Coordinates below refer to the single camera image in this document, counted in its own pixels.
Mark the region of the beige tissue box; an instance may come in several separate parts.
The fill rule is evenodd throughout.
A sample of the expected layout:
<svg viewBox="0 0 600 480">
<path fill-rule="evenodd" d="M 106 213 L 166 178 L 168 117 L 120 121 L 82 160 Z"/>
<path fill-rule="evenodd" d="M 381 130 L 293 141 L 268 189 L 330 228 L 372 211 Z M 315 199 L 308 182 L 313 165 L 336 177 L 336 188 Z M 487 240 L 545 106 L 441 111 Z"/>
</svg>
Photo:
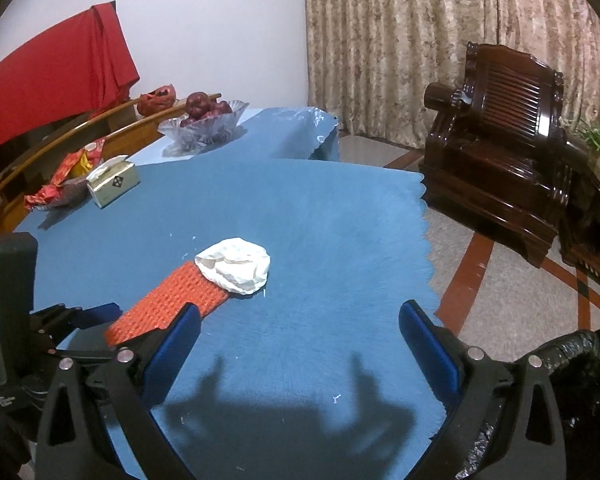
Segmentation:
<svg viewBox="0 0 600 480">
<path fill-rule="evenodd" d="M 140 183 L 134 162 L 126 155 L 114 156 L 93 169 L 87 176 L 87 189 L 94 203 L 102 209 Z"/>
</svg>

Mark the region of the dark red fruits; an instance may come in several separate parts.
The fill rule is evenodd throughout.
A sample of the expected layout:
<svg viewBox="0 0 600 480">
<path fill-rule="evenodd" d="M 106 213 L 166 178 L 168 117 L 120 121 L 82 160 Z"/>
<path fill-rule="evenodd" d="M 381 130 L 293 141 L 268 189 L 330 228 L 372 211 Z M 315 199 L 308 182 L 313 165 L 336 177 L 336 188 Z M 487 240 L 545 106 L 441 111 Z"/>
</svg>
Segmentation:
<svg viewBox="0 0 600 480">
<path fill-rule="evenodd" d="M 186 117 L 181 120 L 180 126 L 187 127 L 194 122 L 220 115 L 230 114 L 233 110 L 226 101 L 220 100 L 219 94 L 209 96 L 204 92 L 194 92 L 185 102 Z"/>
</svg>

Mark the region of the orange foam fruit net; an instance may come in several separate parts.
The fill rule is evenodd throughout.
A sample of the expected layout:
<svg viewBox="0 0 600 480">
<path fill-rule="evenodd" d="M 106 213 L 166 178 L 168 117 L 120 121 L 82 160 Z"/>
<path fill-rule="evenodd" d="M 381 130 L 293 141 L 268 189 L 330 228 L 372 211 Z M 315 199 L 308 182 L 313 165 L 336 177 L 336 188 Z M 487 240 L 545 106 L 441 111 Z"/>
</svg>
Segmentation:
<svg viewBox="0 0 600 480">
<path fill-rule="evenodd" d="M 106 343 L 114 347 L 155 328 L 165 330 L 186 304 L 193 304 L 204 318 L 227 299 L 226 290 L 186 261 L 107 328 Z"/>
</svg>

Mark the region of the wooden bench sofa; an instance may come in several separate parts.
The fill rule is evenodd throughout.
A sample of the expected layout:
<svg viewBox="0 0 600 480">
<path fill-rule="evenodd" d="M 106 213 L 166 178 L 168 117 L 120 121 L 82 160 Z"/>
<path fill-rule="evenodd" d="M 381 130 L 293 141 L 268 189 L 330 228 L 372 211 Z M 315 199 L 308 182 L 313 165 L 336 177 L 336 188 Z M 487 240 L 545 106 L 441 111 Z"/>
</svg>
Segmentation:
<svg viewBox="0 0 600 480">
<path fill-rule="evenodd" d="M 91 119 L 79 116 L 54 131 L 0 174 L 0 236 L 12 232 L 26 218 L 23 196 L 50 180 L 67 154 L 103 138 L 106 159 L 134 155 L 161 139 L 160 122 L 181 115 L 184 107 L 185 102 L 178 100 L 167 110 L 140 117 L 136 102 L 129 100 Z"/>
</svg>

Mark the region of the blue felt table cloth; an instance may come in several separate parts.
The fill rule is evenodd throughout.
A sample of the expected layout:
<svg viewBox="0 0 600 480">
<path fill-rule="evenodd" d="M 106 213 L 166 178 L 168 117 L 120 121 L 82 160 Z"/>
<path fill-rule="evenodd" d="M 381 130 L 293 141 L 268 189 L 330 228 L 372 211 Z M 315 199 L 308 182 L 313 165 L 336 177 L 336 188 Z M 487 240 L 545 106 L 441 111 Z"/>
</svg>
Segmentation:
<svg viewBox="0 0 600 480">
<path fill-rule="evenodd" d="M 34 304 L 134 307 L 212 246 L 268 255 L 201 323 L 152 414 L 199 479 L 402 479 L 444 409 L 399 327 L 431 289 L 414 172 L 314 160 L 140 167 L 105 208 L 35 212 Z"/>
</svg>

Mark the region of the beige patterned curtain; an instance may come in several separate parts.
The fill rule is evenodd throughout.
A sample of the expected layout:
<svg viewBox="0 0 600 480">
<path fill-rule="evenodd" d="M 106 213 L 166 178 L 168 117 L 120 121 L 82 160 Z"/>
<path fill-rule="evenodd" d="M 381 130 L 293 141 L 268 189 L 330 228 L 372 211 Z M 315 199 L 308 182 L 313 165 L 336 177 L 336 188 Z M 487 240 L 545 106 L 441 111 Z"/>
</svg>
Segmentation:
<svg viewBox="0 0 600 480">
<path fill-rule="evenodd" d="M 309 100 L 352 134 L 421 148 L 428 84 L 463 80 L 468 44 L 565 78 L 562 114 L 600 123 L 600 17 L 586 0 L 306 0 Z"/>
</svg>

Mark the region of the crumpled white tissue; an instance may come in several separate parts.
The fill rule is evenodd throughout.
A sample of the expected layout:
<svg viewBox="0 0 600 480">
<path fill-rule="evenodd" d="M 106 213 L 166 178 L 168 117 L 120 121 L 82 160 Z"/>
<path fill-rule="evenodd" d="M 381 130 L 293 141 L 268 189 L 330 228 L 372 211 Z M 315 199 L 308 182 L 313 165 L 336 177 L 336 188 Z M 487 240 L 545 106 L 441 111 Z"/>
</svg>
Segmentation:
<svg viewBox="0 0 600 480">
<path fill-rule="evenodd" d="M 194 263 L 208 281 L 231 294 L 250 296 L 268 281 L 271 257 L 264 247 L 234 237 L 198 252 Z"/>
</svg>

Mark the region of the black trash bag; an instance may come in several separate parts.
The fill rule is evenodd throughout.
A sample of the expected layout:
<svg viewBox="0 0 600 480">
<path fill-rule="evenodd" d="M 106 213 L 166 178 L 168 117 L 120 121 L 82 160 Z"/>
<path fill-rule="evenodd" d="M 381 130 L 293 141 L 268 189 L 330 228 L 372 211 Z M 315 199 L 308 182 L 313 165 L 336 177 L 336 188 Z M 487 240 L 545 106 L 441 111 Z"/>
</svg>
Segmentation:
<svg viewBox="0 0 600 480">
<path fill-rule="evenodd" d="M 538 368 L 478 432 L 457 479 L 600 479 L 600 330 L 536 348 Z"/>
</svg>

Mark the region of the red snack packet plate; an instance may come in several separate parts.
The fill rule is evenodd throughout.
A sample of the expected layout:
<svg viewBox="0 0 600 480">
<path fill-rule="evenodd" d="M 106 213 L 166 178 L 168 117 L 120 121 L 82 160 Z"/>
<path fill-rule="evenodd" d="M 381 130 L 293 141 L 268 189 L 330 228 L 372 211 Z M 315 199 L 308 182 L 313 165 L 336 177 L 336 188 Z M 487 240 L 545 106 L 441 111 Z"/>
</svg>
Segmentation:
<svg viewBox="0 0 600 480">
<path fill-rule="evenodd" d="M 86 177 L 102 163 L 106 139 L 86 144 L 79 151 L 69 153 L 56 169 L 50 182 L 38 192 L 24 196 L 28 211 L 51 210 L 67 207 L 82 200 L 87 194 Z"/>
</svg>

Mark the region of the red pumpkin ornament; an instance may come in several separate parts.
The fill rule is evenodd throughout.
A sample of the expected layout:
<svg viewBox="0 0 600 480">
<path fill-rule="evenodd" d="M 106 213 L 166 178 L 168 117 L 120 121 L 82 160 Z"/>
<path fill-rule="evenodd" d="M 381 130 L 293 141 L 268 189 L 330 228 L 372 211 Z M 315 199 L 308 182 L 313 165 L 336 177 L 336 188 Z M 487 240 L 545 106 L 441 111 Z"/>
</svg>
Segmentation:
<svg viewBox="0 0 600 480">
<path fill-rule="evenodd" d="M 151 92 L 143 93 L 136 103 L 137 113 L 148 117 L 171 108 L 176 101 L 176 91 L 172 84 L 161 86 Z"/>
</svg>

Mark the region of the red cloth drape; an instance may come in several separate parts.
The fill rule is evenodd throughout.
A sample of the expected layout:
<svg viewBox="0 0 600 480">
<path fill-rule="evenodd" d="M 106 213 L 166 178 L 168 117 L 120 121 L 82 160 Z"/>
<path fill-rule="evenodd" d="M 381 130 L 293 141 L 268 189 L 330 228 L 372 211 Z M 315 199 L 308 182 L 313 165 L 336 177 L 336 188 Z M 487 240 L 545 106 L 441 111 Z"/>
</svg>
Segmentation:
<svg viewBox="0 0 600 480">
<path fill-rule="evenodd" d="M 44 30 L 0 62 L 0 145 L 127 99 L 140 74 L 110 2 Z"/>
</svg>

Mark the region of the glass fruit bowl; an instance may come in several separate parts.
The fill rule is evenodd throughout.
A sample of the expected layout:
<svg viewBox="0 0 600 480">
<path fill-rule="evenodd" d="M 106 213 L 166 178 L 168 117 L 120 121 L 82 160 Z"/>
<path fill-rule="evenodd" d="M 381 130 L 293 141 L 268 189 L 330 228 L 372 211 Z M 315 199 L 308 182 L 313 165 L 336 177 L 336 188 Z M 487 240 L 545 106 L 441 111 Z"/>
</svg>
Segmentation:
<svg viewBox="0 0 600 480">
<path fill-rule="evenodd" d="M 185 115 L 160 122 L 158 133 L 172 141 L 166 147 L 170 156 L 199 153 L 208 148 L 216 148 L 236 138 L 238 120 L 248 107 L 248 103 L 231 100 L 228 105 L 232 111 L 215 117 L 202 118 L 183 125 Z"/>
</svg>

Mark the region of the dark wooden side table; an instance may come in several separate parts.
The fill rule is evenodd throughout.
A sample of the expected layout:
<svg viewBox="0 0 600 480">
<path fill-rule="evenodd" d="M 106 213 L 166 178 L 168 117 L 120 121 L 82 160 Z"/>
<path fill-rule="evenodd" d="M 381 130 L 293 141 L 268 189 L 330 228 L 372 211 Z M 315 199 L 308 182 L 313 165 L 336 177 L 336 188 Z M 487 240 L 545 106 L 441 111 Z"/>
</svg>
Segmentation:
<svg viewBox="0 0 600 480">
<path fill-rule="evenodd" d="M 600 168 L 585 156 L 571 166 L 568 203 L 559 223 L 562 261 L 600 285 Z"/>
</svg>

